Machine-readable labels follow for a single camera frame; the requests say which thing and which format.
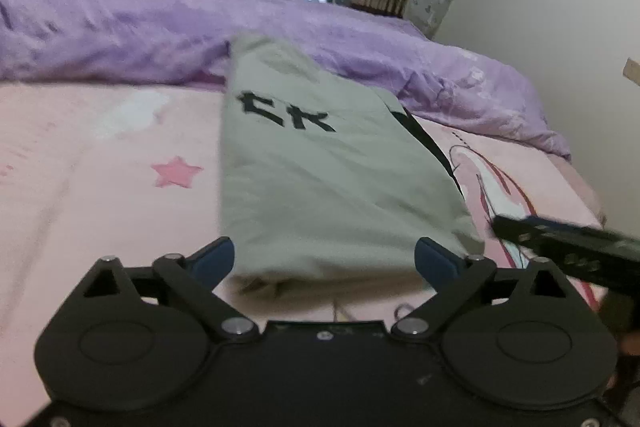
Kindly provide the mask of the grey and black garment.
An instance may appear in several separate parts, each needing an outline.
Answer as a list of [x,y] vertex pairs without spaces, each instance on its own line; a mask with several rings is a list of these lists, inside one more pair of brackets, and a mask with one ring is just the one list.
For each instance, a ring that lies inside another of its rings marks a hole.
[[484,251],[450,161],[390,91],[273,38],[235,38],[230,55],[220,228],[239,291],[407,280],[420,239]]

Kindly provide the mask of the beige wall socket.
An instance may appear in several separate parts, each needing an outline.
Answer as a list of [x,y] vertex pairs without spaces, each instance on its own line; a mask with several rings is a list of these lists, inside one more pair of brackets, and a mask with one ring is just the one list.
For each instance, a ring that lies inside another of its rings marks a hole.
[[637,86],[640,86],[640,63],[632,58],[628,58],[623,68],[623,76]]

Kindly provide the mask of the pink printed bed sheet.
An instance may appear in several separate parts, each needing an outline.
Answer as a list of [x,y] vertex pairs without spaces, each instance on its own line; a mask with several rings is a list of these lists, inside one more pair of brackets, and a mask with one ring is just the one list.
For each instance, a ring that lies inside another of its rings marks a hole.
[[[150,265],[191,254],[218,231],[219,92],[90,84],[1,86],[1,425],[21,426],[49,401],[32,351],[54,312],[99,257]],[[558,156],[416,117],[454,163],[486,255],[509,248],[490,217],[538,215],[601,224],[597,196]],[[191,187],[160,185],[154,166],[174,159]],[[418,280],[309,289],[283,298],[218,295],[260,326],[267,320],[387,326],[433,295]]]

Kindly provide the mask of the purple duvet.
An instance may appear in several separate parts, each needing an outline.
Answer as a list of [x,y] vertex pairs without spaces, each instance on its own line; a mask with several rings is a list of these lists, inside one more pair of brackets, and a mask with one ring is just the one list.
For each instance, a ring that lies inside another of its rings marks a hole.
[[1,76],[217,89],[245,35],[291,43],[416,116],[570,156],[513,67],[405,20],[306,0],[1,0]]

